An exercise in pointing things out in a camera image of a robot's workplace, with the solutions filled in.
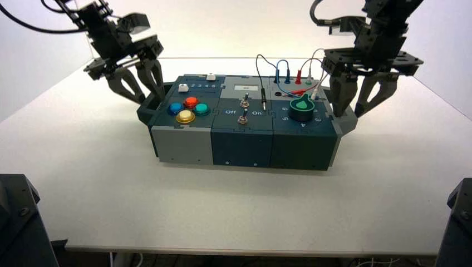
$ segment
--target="yellow button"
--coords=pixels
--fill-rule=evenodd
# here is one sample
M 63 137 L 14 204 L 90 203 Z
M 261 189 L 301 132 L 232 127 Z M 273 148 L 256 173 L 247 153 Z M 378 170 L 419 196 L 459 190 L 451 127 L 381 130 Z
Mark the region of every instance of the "yellow button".
M 182 110 L 175 119 L 180 123 L 190 123 L 195 119 L 195 114 L 190 110 Z

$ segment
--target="green button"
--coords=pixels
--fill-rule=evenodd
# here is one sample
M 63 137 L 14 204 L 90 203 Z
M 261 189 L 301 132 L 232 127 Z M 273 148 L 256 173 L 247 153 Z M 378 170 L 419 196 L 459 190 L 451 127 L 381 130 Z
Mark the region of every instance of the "green button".
M 205 103 L 200 103 L 194 107 L 193 112 L 197 116 L 206 116 L 210 114 L 210 107 Z
M 301 110 L 305 110 L 308 107 L 308 105 L 305 101 L 301 101 L 301 102 L 297 103 L 295 106 L 297 106 Z

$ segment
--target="small screen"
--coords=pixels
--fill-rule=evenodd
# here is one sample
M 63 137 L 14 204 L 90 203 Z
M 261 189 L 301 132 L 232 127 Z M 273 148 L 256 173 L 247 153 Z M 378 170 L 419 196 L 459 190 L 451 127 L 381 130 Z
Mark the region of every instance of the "small screen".
M 259 86 L 256 86 L 256 85 L 235 85 L 234 89 L 238 90 L 238 91 L 258 91 Z

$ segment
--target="screw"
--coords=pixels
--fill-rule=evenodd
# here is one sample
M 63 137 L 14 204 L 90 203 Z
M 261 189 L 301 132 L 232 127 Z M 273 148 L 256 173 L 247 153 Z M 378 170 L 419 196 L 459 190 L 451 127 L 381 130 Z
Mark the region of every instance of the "screw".
M 22 209 L 19 210 L 18 216 L 24 217 L 24 216 L 27 215 L 28 213 L 30 213 L 30 210 L 29 210 L 27 207 L 24 207 L 24 208 L 22 208 Z
M 461 211 L 460 217 L 466 221 L 470 220 L 470 214 L 465 210 Z

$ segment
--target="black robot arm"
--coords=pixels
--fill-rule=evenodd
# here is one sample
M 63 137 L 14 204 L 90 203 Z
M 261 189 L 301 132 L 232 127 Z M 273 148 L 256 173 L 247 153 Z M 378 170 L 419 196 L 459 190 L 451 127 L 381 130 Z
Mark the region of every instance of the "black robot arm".
M 70 9 L 71 0 L 55 0 L 60 9 L 48 6 L 45 0 L 41 3 L 50 11 L 69 16 L 78 29 L 54 30 L 30 25 L 10 14 L 0 3 L 0 12 L 14 22 L 28 29 L 50 34 L 87 32 L 92 45 L 100 55 L 84 71 L 94 80 L 105 77 L 112 91 L 136 103 L 142 103 L 145 96 L 128 68 L 135 66 L 139 80 L 154 94 L 157 102 L 164 99 L 164 84 L 161 65 L 157 60 L 163 47 L 156 35 L 133 42 L 130 34 L 148 29 L 149 21 L 145 14 L 131 13 L 125 17 L 113 16 L 108 3 L 99 0 L 84 8 Z M 108 17 L 118 18 L 117 22 Z
M 315 0 L 310 17 L 318 26 L 335 31 L 352 32 L 356 36 L 354 48 L 325 50 L 322 67 L 330 75 L 332 104 L 335 116 L 341 117 L 357 93 L 357 78 L 365 76 L 356 103 L 355 114 L 362 116 L 392 96 L 400 75 L 414 75 L 423 61 L 400 51 L 408 30 L 406 19 L 423 0 L 366 0 L 362 11 L 365 17 L 347 16 L 335 19 L 318 19 Z M 368 101 L 376 83 L 379 92 Z

